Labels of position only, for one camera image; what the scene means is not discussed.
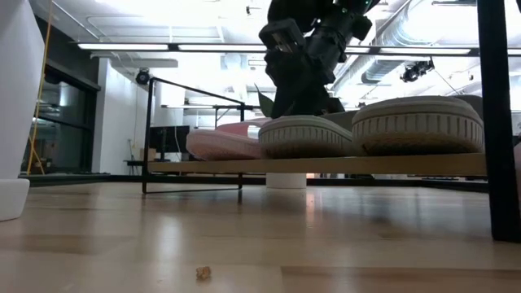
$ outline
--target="crumb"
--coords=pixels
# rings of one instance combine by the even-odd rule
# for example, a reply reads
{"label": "crumb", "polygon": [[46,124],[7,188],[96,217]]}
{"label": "crumb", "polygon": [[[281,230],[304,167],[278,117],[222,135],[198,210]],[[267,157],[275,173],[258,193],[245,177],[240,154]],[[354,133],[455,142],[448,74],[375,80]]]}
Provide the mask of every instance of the crumb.
{"label": "crumb", "polygon": [[212,270],[210,267],[200,267],[195,270],[197,272],[197,279],[198,280],[206,280],[207,278],[210,278],[210,274],[212,274]]}

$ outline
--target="wooden floor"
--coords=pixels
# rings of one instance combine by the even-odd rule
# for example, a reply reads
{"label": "wooden floor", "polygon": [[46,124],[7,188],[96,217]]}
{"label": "wooden floor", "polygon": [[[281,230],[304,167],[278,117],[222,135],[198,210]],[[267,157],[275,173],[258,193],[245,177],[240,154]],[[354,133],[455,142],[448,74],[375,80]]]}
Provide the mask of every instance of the wooden floor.
{"label": "wooden floor", "polygon": [[249,186],[239,206],[236,191],[139,191],[32,189],[0,223],[0,292],[521,292],[521,245],[490,239],[485,194]]}

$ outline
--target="ceiling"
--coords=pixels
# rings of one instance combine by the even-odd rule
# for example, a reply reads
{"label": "ceiling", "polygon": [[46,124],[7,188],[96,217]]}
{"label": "ceiling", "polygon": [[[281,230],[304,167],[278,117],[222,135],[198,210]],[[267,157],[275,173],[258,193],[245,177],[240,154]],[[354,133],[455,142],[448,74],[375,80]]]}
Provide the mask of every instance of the ceiling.
{"label": "ceiling", "polygon": [[[47,0],[30,0],[35,14],[48,16]],[[197,42],[197,43],[261,43],[258,33],[266,24],[270,0],[54,0],[53,24],[78,42]],[[475,7],[434,7],[431,0],[411,0],[408,19],[399,23],[389,20],[406,0],[382,0],[369,17],[374,30],[363,44],[400,42],[400,46],[477,46]],[[506,0],[509,45],[521,45],[521,15],[515,0]],[[382,32],[390,37],[377,37]],[[219,53],[119,53],[105,55],[123,72],[133,75],[143,63],[152,72],[176,82],[224,94],[231,98],[247,98],[240,92],[275,88],[261,65],[262,55],[230,55]],[[434,58],[435,72],[429,72],[414,83],[404,83],[400,74],[411,60],[364,60],[352,56],[340,64],[333,87],[347,107],[359,102],[373,103],[387,98],[417,94],[480,94],[480,70],[477,58]],[[362,73],[375,63],[388,67],[376,84],[361,81]],[[511,60],[513,76],[521,70],[521,62]]]}

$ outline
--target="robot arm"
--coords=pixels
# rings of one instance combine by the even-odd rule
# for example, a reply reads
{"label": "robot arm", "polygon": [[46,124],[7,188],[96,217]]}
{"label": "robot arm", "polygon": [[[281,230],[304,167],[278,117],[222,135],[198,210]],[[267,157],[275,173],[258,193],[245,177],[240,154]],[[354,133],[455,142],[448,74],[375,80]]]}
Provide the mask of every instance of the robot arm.
{"label": "robot arm", "polygon": [[[312,115],[327,105],[324,85],[346,60],[346,45],[363,40],[372,23],[364,14],[379,0],[273,0],[259,37],[268,48],[266,73],[277,86],[272,118]],[[309,37],[304,33],[311,32]]]}

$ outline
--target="wooden shelf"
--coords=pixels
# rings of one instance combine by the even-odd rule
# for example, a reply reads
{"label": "wooden shelf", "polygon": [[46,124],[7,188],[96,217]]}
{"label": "wooden shelf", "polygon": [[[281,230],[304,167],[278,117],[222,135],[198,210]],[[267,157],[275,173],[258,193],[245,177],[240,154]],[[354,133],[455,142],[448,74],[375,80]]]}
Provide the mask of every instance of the wooden shelf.
{"label": "wooden shelf", "polygon": [[486,176],[484,154],[408,155],[291,160],[150,162],[149,172],[346,173]]}

